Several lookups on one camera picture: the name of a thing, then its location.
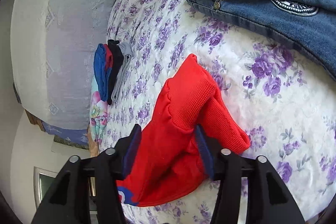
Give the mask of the red track pants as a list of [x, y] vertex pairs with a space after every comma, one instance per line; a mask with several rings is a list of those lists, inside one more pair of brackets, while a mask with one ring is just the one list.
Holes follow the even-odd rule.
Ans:
[[157, 206], [193, 192], [207, 178], [195, 129], [223, 148], [240, 154], [250, 147], [247, 134], [235, 123], [211, 75], [188, 55], [168, 79], [155, 104], [130, 174], [117, 182], [122, 203]]

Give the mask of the folded red garment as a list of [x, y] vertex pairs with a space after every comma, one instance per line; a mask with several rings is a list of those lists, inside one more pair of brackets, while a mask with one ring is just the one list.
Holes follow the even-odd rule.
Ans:
[[113, 54], [107, 44], [104, 44], [104, 48], [105, 48], [105, 70], [107, 71], [109, 68], [113, 67]]

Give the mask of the folded floral turquoise blanket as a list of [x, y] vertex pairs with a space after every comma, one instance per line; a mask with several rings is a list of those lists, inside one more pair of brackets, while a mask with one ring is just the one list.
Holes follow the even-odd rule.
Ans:
[[103, 101], [98, 91], [95, 77], [91, 86], [91, 105], [89, 111], [89, 125], [92, 140], [101, 144], [108, 121], [108, 104]]

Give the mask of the folded grey garment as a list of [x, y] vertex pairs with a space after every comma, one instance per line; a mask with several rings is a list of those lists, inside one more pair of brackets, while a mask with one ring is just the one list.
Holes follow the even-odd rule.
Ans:
[[117, 74], [117, 77], [116, 77], [116, 83], [114, 85], [114, 89], [112, 91], [112, 95], [111, 95], [112, 102], [117, 102], [118, 101], [118, 97], [119, 97], [119, 94], [120, 94], [123, 79], [125, 77], [125, 73], [127, 71], [127, 68], [130, 64], [131, 59], [133, 58], [133, 51], [132, 51], [129, 43], [122, 42], [121, 44], [119, 44], [119, 48], [120, 48], [121, 53], [123, 55], [123, 61], [122, 61], [122, 64], [121, 64], [121, 68], [120, 68], [120, 70]]

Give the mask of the window frame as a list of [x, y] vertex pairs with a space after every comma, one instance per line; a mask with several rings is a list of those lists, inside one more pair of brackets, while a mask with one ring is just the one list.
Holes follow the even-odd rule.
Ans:
[[34, 167], [34, 199], [36, 208], [39, 207], [57, 173], [49, 170]]

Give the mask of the purple floral bedsheet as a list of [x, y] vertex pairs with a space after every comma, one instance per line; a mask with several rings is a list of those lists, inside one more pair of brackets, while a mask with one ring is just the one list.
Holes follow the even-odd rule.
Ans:
[[129, 43], [133, 58], [105, 128], [94, 130], [100, 150], [135, 124], [149, 123], [163, 84], [193, 53], [249, 137], [245, 157], [268, 158], [305, 219], [329, 205], [335, 195], [335, 82], [322, 67], [196, 12], [185, 0], [117, 0], [108, 38]]

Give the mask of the brown pillow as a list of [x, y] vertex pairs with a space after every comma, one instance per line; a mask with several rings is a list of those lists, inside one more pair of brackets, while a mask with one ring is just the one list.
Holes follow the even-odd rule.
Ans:
[[87, 139], [88, 139], [88, 147], [90, 152], [90, 157], [96, 157], [99, 155], [99, 149], [98, 149], [98, 143], [95, 141], [95, 138], [93, 137], [91, 133], [91, 127], [88, 125], [87, 128]]

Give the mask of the white lace covered bedding pile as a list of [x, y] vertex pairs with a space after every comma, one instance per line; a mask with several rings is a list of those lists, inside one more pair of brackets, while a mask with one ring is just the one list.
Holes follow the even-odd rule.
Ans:
[[116, 0], [15, 0], [14, 83], [25, 110], [61, 128], [88, 124], [93, 57]]

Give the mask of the folded blue garment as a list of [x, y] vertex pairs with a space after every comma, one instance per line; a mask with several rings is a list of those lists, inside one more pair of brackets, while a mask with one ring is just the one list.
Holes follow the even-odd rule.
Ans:
[[105, 48], [104, 44], [100, 43], [94, 54], [93, 71], [102, 101], [108, 99], [108, 82], [111, 70], [112, 68], [105, 70]]

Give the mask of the blue patterned fabric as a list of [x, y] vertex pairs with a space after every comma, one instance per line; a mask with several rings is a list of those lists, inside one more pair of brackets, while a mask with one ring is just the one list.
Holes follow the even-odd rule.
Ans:
[[73, 129], [60, 128], [60, 127], [52, 126], [44, 121], [42, 121], [42, 125], [45, 129], [45, 132], [50, 135], [56, 135], [64, 140], [67, 140], [67, 141], [70, 141], [72, 143], [76, 143], [79, 145], [88, 144], [87, 129], [73, 130]]

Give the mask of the folded black garment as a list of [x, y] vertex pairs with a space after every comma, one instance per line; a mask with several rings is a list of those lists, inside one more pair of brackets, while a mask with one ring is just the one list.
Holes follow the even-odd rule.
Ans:
[[119, 73], [119, 70], [124, 60], [119, 44], [120, 44], [119, 40], [112, 40], [112, 39], [108, 40], [108, 48], [111, 51], [112, 57], [113, 57], [113, 65], [112, 65], [112, 70], [111, 70], [111, 73], [109, 76], [109, 82], [108, 82], [108, 99], [107, 99], [108, 105], [112, 104], [111, 95], [112, 95], [114, 86], [116, 84], [117, 75]]

